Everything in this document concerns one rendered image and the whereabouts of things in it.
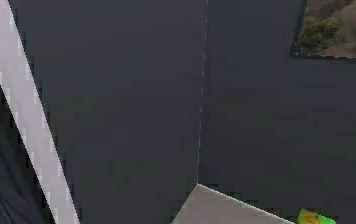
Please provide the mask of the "white door frame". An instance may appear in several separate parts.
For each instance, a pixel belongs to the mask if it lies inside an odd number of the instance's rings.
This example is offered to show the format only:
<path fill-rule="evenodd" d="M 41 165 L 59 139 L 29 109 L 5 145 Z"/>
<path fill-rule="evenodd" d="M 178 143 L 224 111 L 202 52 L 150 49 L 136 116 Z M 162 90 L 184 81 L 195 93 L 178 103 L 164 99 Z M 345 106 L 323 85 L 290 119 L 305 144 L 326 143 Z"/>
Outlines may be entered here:
<path fill-rule="evenodd" d="M 0 84 L 55 224 L 81 224 L 8 0 L 0 0 Z"/>

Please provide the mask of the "framed landscape picture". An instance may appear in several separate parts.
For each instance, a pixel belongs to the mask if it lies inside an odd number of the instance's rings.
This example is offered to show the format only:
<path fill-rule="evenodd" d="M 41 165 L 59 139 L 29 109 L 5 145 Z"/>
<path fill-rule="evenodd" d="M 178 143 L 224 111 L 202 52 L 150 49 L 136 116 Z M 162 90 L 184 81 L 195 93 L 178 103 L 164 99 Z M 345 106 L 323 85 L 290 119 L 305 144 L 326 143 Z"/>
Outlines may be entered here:
<path fill-rule="evenodd" d="M 356 59 L 356 0 L 303 0 L 291 54 Z"/>

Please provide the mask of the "green and yellow object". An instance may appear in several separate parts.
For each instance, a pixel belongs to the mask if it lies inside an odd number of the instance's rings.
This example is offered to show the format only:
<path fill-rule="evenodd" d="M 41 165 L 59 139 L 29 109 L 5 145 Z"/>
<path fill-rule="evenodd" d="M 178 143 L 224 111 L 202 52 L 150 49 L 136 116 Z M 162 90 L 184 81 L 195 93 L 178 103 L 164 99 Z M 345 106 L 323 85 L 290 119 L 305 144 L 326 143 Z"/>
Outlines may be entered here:
<path fill-rule="evenodd" d="M 335 220 L 327 218 L 312 211 L 302 209 L 297 217 L 296 224 L 337 224 Z"/>

